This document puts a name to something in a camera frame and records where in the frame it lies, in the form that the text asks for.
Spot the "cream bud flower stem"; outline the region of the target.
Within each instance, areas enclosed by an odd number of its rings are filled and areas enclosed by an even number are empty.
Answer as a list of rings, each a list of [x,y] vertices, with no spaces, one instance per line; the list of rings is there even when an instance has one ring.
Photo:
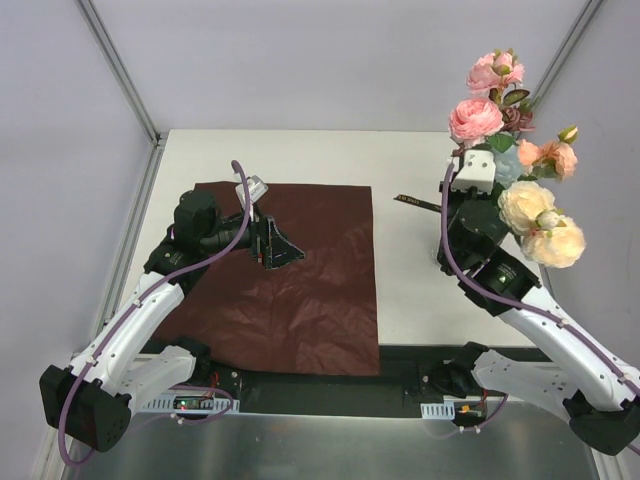
[[[499,195],[497,205],[500,219],[520,238],[529,261],[564,269],[582,256],[584,233],[556,207],[550,190],[533,181],[517,181]]]

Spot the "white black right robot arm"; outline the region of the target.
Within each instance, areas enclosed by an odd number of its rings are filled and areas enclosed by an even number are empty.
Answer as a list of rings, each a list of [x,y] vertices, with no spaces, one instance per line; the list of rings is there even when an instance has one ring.
[[[544,370],[495,349],[467,343],[434,370],[440,391],[464,398],[495,390],[533,404],[567,423],[606,455],[639,439],[639,371],[596,341],[564,311],[536,274],[503,250],[507,230],[489,198],[455,195],[440,213],[438,261],[481,310],[527,337],[554,364]]]

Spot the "peach artificial flower stem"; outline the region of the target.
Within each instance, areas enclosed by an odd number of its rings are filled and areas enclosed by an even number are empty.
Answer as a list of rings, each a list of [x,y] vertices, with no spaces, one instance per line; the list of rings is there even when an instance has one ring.
[[[578,159],[572,147],[579,129],[571,125],[558,133],[557,139],[538,146],[527,140],[518,143],[517,155],[526,176],[536,179],[566,180],[574,175]]]

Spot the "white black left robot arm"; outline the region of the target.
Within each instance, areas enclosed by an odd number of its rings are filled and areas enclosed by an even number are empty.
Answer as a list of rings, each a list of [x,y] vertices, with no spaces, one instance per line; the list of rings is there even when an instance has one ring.
[[[194,288],[210,264],[245,249],[267,270],[305,254],[260,212],[268,188],[256,177],[235,188],[241,212],[225,217],[201,189],[181,195],[160,244],[151,252],[125,305],[66,367],[49,366],[39,379],[45,419],[58,431],[58,447],[73,438],[97,452],[113,448],[132,417],[158,395],[184,383],[204,387],[210,363],[185,347],[169,345],[146,365],[133,361],[162,321]]]

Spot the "light blue artificial flower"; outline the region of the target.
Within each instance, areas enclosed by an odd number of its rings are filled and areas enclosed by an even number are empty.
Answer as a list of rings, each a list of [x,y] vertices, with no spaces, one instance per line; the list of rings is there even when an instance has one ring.
[[[487,139],[496,165],[495,180],[509,187],[524,173],[518,157],[518,142],[510,134],[497,133]]]

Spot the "dark green printed ribbon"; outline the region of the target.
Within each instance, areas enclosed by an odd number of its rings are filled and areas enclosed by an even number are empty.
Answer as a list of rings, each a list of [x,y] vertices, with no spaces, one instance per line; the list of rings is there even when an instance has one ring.
[[[441,206],[439,204],[428,202],[428,201],[418,199],[409,195],[398,194],[394,197],[394,200],[407,205],[416,206],[424,210],[429,210],[436,213],[441,212]]]

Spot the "pink artificial flower stem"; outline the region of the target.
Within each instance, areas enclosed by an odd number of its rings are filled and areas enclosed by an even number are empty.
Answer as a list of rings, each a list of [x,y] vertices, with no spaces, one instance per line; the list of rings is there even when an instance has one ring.
[[[481,56],[466,77],[469,97],[450,112],[448,129],[452,140],[465,149],[484,144],[501,133],[501,108],[529,99],[523,87],[525,67],[513,49],[494,50]]]

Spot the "mauve artificial flower stem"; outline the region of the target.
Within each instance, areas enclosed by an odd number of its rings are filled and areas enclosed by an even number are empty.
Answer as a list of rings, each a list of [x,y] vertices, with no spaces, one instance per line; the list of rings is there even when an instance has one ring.
[[[512,135],[533,132],[535,106],[536,100],[523,99],[517,104],[502,107],[502,131]]]

